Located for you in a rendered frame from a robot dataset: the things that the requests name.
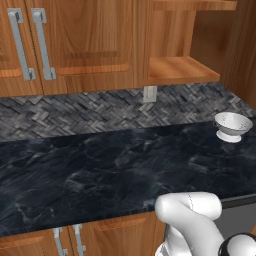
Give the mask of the wooden base cabinet door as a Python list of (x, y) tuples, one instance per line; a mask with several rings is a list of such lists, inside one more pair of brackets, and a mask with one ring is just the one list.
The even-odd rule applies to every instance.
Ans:
[[(74, 256), (67, 228), (62, 228), (60, 239), (67, 256)], [(59, 256), (53, 229), (1, 237), (0, 256)]]
[[(82, 223), (84, 256), (155, 256), (166, 225), (155, 212)], [(79, 256), (73, 226), (68, 227), (74, 256)]]

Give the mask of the wooden open shelf unit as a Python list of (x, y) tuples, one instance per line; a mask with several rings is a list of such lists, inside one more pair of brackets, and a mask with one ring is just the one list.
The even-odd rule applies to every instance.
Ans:
[(152, 0), (147, 85), (217, 82), (237, 0)]

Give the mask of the white wall outlet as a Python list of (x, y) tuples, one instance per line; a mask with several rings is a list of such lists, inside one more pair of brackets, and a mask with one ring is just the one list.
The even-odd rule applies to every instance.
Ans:
[(154, 103), (157, 100), (157, 87), (145, 86), (143, 91), (143, 102)]

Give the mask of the white colander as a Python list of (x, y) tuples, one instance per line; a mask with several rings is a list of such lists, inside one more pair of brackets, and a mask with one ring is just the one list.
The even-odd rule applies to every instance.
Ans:
[(249, 118), (234, 112), (216, 114), (214, 124), (218, 128), (217, 137), (228, 143), (240, 142), (242, 136), (253, 127), (253, 122)]

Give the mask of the grey dishwasher front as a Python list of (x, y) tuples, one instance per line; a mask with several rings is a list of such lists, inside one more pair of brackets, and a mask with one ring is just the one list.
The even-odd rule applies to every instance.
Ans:
[(222, 236), (251, 232), (256, 225), (256, 194), (222, 199), (222, 214), (215, 221)]

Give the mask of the wooden wall cabinet door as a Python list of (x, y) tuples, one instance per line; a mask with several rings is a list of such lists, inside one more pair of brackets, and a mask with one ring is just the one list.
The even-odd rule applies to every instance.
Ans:
[[(136, 0), (25, 0), (46, 95), (136, 89), (138, 75)], [(43, 75), (32, 8), (44, 8), (50, 66)]]
[[(19, 25), (19, 29), (28, 67), (34, 69), (35, 80), (25, 81), (23, 78), (8, 18), (8, 8), (22, 10), (24, 22)], [(40, 95), (42, 93), (40, 72), (25, 0), (0, 0), (0, 97)]]

